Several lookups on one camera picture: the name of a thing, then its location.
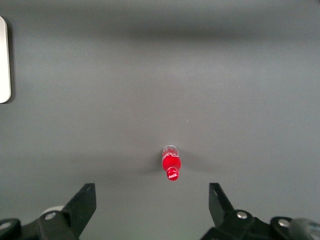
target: white object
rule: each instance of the white object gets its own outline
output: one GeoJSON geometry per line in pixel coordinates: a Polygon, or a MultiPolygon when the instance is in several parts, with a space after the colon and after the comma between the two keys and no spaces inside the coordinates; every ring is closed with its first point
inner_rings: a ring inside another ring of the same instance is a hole
{"type": "Polygon", "coordinates": [[[65,207],[65,206],[53,206],[53,207],[50,207],[50,208],[44,210],[44,211],[41,213],[41,215],[46,214],[46,213],[51,212],[51,211],[59,211],[59,212],[61,212],[61,210],[62,210],[64,207],[65,207]]]}
{"type": "Polygon", "coordinates": [[[8,31],[5,20],[0,17],[0,104],[11,97],[8,31]]]}

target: coca-cola bottle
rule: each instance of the coca-cola bottle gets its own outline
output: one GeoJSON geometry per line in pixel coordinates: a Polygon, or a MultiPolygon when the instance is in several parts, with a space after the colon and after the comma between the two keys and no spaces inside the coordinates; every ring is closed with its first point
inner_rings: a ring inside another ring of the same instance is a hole
{"type": "Polygon", "coordinates": [[[166,176],[169,180],[175,181],[179,177],[181,161],[178,149],[173,145],[168,145],[162,151],[162,167],[166,171],[166,176]]]}

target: bottle cap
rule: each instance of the bottle cap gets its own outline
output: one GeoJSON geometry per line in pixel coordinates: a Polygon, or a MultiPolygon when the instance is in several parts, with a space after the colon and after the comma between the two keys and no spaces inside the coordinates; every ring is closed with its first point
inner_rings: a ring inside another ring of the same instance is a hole
{"type": "Polygon", "coordinates": [[[166,171],[166,176],[169,180],[175,181],[179,178],[179,171],[175,167],[169,167],[166,171]]]}

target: bolt head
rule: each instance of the bolt head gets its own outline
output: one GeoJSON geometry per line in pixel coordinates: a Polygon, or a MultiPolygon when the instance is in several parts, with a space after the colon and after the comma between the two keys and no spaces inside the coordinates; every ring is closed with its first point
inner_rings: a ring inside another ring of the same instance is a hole
{"type": "Polygon", "coordinates": [[[244,212],[244,211],[238,211],[236,213],[236,216],[240,219],[247,219],[248,218],[248,215],[244,212]]]}
{"type": "Polygon", "coordinates": [[[44,220],[53,219],[55,216],[56,216],[55,212],[49,213],[49,214],[45,215],[44,220]]]}
{"type": "Polygon", "coordinates": [[[10,226],[11,226],[11,223],[7,221],[7,222],[2,223],[2,224],[0,225],[0,230],[6,229],[6,228],[8,228],[8,227],[10,227],[10,226]]]}
{"type": "Polygon", "coordinates": [[[285,219],[279,219],[278,223],[281,227],[284,227],[284,228],[288,228],[290,226],[290,222],[285,219]]]}

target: gray surface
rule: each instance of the gray surface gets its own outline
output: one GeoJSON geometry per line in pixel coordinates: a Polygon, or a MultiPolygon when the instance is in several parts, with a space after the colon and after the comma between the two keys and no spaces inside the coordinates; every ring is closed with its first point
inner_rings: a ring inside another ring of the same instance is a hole
{"type": "Polygon", "coordinates": [[[26,224],[88,182],[83,240],[197,240],[210,182],[263,221],[320,219],[318,1],[44,2],[0,1],[0,219],[26,224]]]}

